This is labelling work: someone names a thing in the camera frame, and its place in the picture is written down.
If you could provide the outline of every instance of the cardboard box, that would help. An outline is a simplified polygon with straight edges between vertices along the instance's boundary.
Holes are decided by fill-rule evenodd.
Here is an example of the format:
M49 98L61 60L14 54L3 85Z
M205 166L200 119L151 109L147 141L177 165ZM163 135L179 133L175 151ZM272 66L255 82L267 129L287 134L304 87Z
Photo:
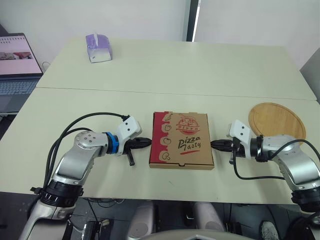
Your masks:
M207 114L155 112L149 166L213 169Z

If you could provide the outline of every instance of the red pizza logo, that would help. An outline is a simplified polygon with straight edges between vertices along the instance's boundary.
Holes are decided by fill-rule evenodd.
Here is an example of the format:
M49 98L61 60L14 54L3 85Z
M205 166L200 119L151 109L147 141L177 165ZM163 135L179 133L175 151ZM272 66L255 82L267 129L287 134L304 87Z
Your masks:
M176 130L179 130L184 135L193 135L200 131L200 126L193 116L185 116L180 114L181 120L176 125Z

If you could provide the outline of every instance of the laptop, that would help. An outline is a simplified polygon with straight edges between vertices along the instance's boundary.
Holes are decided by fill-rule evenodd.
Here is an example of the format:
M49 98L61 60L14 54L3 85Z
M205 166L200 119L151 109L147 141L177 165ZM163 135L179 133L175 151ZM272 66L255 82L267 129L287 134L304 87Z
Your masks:
M17 113L43 72L24 33L0 36L0 113Z

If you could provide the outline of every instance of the laptop keyboard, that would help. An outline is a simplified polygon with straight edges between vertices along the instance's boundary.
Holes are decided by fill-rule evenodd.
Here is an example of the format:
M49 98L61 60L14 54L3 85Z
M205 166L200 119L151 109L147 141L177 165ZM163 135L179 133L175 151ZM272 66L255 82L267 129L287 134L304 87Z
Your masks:
M31 94L38 81L0 82L1 95Z

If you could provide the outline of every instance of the shoe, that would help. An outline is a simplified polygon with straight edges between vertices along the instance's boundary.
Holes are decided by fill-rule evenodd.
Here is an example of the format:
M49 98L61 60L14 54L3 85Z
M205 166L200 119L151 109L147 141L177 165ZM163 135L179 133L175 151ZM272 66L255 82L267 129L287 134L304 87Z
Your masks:
M275 225L270 221L263 221L260 225L262 240L280 240Z

